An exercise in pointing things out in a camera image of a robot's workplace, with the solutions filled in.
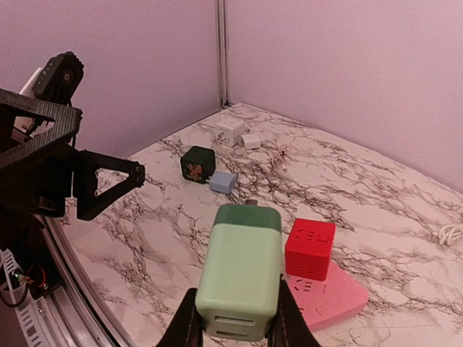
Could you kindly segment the white charger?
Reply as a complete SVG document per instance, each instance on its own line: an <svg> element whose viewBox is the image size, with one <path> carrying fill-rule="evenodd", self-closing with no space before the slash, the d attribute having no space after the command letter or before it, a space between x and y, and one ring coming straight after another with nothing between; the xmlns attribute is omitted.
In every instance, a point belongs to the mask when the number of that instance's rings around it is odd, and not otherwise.
<svg viewBox="0 0 463 347"><path fill-rule="evenodd" d="M222 145L234 147L245 131L245 122L241 119L223 119L215 125L216 141Z"/></svg>
<svg viewBox="0 0 463 347"><path fill-rule="evenodd" d="M240 143L246 150L255 150L261 147L261 139L257 134L242 134Z"/></svg>

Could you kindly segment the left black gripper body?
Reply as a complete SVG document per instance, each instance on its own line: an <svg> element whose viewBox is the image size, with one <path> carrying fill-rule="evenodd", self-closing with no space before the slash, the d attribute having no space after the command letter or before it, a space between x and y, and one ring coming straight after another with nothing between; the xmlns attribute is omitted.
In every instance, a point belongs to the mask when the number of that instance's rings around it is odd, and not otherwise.
<svg viewBox="0 0 463 347"><path fill-rule="evenodd" d="M72 174L78 151L60 147L26 171L1 179L1 206L48 217L62 217L65 199L71 196Z"/></svg>

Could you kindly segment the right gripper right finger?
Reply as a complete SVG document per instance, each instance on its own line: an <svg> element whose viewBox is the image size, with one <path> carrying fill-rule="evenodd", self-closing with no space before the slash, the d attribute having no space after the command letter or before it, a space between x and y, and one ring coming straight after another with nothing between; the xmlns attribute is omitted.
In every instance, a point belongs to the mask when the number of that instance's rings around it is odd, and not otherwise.
<svg viewBox="0 0 463 347"><path fill-rule="evenodd" d="M270 347L321 347L304 321L302 313L289 289L281 278L276 316L269 329Z"/></svg>

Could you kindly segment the white charger left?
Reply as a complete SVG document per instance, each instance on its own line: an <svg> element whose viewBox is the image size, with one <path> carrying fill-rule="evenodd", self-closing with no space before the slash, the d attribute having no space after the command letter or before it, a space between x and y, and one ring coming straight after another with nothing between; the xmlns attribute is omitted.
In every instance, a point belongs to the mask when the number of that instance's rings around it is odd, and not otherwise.
<svg viewBox="0 0 463 347"><path fill-rule="evenodd" d="M223 119L215 125L216 141L222 145L234 147L245 131L245 122L241 119Z"/></svg>

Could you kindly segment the left aluminium corner post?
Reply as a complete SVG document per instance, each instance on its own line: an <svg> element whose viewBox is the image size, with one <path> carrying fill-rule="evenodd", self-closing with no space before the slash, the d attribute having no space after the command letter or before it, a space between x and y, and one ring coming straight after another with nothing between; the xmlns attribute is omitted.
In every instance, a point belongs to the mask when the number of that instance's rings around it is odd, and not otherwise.
<svg viewBox="0 0 463 347"><path fill-rule="evenodd" d="M229 30L228 4L226 0L217 0L216 4L216 38L218 67L218 100L221 108L231 105L229 91Z"/></svg>

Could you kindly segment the light green cube charger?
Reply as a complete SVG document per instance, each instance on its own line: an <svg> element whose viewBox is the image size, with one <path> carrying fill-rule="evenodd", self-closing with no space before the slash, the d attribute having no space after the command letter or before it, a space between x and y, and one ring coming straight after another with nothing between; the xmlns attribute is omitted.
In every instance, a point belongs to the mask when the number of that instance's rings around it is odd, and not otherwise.
<svg viewBox="0 0 463 347"><path fill-rule="evenodd" d="M264 339L277 312L282 260L277 210L222 205L195 298L204 331L217 338Z"/></svg>

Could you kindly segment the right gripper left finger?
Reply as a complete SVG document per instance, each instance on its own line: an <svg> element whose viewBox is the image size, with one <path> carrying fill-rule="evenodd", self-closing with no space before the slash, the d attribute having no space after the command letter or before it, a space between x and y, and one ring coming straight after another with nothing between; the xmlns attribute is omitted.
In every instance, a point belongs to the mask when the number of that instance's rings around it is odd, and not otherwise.
<svg viewBox="0 0 463 347"><path fill-rule="evenodd" d="M201 318L195 307L196 293L196 288L187 290L156 347L200 347L203 345Z"/></svg>

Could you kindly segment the pink triangular power strip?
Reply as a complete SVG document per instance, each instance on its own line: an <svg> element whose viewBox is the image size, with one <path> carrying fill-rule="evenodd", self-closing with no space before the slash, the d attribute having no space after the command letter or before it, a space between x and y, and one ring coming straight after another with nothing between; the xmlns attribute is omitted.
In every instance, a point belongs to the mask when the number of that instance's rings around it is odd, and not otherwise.
<svg viewBox="0 0 463 347"><path fill-rule="evenodd" d="M324 281L286 277L297 306L312 331L338 324L367 306L368 290L335 262Z"/></svg>

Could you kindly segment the red cube socket adapter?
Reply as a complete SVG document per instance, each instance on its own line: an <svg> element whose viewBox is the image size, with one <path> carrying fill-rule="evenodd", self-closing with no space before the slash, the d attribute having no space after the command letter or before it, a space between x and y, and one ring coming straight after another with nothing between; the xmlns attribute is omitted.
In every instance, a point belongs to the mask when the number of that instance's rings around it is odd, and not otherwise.
<svg viewBox="0 0 463 347"><path fill-rule="evenodd" d="M297 218L286 240L287 275L324 281L328 275L336 225Z"/></svg>

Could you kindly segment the white charger right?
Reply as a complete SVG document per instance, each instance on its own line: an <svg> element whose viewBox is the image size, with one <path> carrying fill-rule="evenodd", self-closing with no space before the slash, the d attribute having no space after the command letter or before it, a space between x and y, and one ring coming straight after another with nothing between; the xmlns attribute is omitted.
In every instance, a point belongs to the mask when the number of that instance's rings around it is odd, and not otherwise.
<svg viewBox="0 0 463 347"><path fill-rule="evenodd" d="M240 143L246 150L255 150L261 147L261 139L257 134L242 134Z"/></svg>

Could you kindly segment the light blue cube charger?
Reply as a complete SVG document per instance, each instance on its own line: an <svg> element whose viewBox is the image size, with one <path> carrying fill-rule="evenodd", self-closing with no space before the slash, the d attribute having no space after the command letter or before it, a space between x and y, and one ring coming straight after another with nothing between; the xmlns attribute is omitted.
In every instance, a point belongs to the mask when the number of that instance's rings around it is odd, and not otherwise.
<svg viewBox="0 0 463 347"><path fill-rule="evenodd" d="M216 171L210 181L209 187L214 192L230 194L237 180L235 173Z"/></svg>

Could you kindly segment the dark green cube adapter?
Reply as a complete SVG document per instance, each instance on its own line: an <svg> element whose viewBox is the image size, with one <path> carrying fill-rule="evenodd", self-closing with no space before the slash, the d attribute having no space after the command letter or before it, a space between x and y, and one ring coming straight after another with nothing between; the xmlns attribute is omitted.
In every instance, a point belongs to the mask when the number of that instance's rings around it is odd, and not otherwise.
<svg viewBox="0 0 463 347"><path fill-rule="evenodd" d="M216 170L216 156L210 148L192 146L181 158L183 177L188 181L206 184Z"/></svg>

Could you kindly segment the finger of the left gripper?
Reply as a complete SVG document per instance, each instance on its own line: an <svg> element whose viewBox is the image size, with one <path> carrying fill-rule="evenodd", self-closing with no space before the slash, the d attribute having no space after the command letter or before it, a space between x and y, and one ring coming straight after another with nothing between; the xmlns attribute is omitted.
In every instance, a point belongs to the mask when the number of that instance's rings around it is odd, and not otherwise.
<svg viewBox="0 0 463 347"><path fill-rule="evenodd" d="M22 134L14 126L18 116L50 121L52 127L26 142L15 143L15 137ZM81 119L78 108L1 90L1 169L26 169L41 162L78 133Z"/></svg>
<svg viewBox="0 0 463 347"><path fill-rule="evenodd" d="M74 198L77 218L92 220L113 202L140 188L145 166L137 161L87 150L77 152L74 163Z"/></svg>

